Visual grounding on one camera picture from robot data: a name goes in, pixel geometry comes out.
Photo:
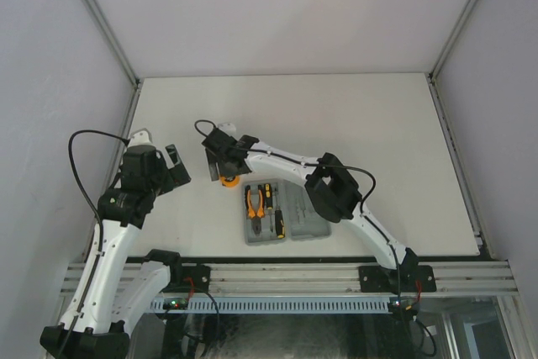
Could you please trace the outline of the orange handled pliers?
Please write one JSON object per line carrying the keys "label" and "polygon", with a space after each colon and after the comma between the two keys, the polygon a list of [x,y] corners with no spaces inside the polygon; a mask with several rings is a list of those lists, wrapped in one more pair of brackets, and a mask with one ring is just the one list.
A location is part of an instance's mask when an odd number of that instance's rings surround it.
{"label": "orange handled pliers", "polygon": [[[257,205],[252,203],[252,196],[257,197]],[[261,188],[252,191],[251,186],[245,187],[245,207],[248,219],[251,221],[251,228],[255,236],[261,234],[261,219],[265,216],[264,197]]]}

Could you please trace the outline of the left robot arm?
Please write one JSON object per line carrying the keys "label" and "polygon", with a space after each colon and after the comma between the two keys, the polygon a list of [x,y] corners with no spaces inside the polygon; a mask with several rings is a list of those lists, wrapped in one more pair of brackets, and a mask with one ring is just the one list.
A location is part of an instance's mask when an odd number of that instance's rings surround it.
{"label": "left robot arm", "polygon": [[171,166],[150,143],[125,151],[119,187],[98,201],[96,240],[75,294],[60,323],[42,331],[40,344],[54,358],[125,358],[135,326],[156,295],[183,284],[180,254],[153,249],[134,280],[119,290],[131,246],[156,198],[191,180],[177,148],[168,145],[166,153]]}

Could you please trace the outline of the grey plastic tool case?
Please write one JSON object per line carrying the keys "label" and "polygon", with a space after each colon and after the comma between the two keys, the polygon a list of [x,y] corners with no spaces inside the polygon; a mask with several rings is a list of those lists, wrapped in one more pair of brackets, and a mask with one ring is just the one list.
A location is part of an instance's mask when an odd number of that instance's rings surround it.
{"label": "grey plastic tool case", "polygon": [[[261,234],[255,236],[251,221],[248,219],[245,207],[245,187],[251,186],[253,192],[261,188],[264,197],[263,185],[270,183],[273,191],[272,210],[267,211],[264,204],[265,216],[261,219]],[[283,243],[286,240],[310,241],[327,238],[331,235],[330,223],[319,216],[310,202],[306,191],[292,183],[284,180],[264,180],[257,182],[247,182],[242,186],[244,194],[244,231],[245,243],[247,245],[268,245]],[[252,196],[252,203],[257,205],[257,197]],[[285,224],[285,237],[278,239],[275,232],[276,209],[281,209]]]}

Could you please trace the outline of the black yellow screwdriver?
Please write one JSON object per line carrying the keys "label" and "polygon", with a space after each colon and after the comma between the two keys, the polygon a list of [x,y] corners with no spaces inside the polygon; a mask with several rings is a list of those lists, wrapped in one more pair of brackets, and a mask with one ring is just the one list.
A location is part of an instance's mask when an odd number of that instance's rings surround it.
{"label": "black yellow screwdriver", "polygon": [[278,239],[283,239],[285,237],[285,224],[283,213],[281,209],[276,209],[274,212],[275,215],[275,232]]}
{"label": "black yellow screwdriver", "polygon": [[265,183],[263,185],[263,191],[266,210],[272,210],[274,207],[272,185],[270,183]]}

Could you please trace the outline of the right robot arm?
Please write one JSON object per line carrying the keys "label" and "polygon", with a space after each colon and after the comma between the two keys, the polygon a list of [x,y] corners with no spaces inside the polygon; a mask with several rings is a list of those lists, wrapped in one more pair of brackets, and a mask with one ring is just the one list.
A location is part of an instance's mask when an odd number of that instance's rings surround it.
{"label": "right robot arm", "polygon": [[276,149],[249,135],[237,140],[218,127],[203,136],[202,145],[234,176],[264,174],[302,187],[320,217],[330,223],[347,224],[358,235],[386,271],[391,288],[403,291],[414,284],[419,258],[367,207],[367,199],[377,185],[367,170],[346,166],[328,152],[307,157]]}

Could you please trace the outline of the orange tape measure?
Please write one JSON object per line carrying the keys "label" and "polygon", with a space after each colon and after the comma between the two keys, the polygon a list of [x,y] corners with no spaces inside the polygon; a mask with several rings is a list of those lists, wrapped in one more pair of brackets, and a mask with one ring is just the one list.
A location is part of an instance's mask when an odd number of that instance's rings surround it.
{"label": "orange tape measure", "polygon": [[236,187],[240,183],[240,177],[239,176],[232,176],[232,177],[221,176],[219,178],[219,180],[220,180],[221,184],[224,187],[227,187],[227,188]]}

